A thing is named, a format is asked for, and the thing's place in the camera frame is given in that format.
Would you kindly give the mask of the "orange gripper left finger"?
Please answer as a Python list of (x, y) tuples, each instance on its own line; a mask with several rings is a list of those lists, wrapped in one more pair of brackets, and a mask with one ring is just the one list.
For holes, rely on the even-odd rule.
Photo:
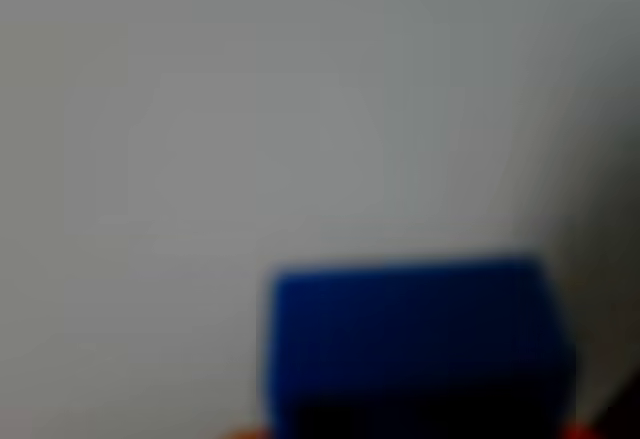
[(225, 432), (220, 439), (271, 439), (272, 434), (266, 426), (243, 426)]

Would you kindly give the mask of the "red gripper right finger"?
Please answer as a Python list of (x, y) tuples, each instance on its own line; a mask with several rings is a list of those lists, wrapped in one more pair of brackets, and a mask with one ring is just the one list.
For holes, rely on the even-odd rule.
[(559, 439), (605, 439), (605, 436), (591, 425), (571, 422), (563, 426)]

